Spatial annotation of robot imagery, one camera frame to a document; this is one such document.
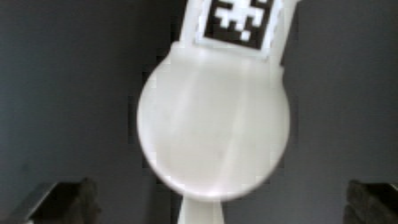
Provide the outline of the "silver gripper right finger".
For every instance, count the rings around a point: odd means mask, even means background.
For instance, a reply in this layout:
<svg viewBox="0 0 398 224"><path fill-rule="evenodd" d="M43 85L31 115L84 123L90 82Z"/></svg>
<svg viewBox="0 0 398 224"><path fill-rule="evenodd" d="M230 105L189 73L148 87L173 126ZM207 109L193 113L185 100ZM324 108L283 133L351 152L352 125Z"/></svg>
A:
<svg viewBox="0 0 398 224"><path fill-rule="evenodd" d="M349 182L345 224L398 224L398 184Z"/></svg>

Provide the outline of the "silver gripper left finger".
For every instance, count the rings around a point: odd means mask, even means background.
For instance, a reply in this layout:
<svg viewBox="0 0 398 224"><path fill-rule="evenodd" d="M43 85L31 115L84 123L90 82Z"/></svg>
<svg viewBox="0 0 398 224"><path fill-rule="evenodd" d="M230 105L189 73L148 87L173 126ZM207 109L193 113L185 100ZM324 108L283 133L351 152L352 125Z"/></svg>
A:
<svg viewBox="0 0 398 224"><path fill-rule="evenodd" d="M98 224L95 180L42 183L6 218L6 224Z"/></svg>

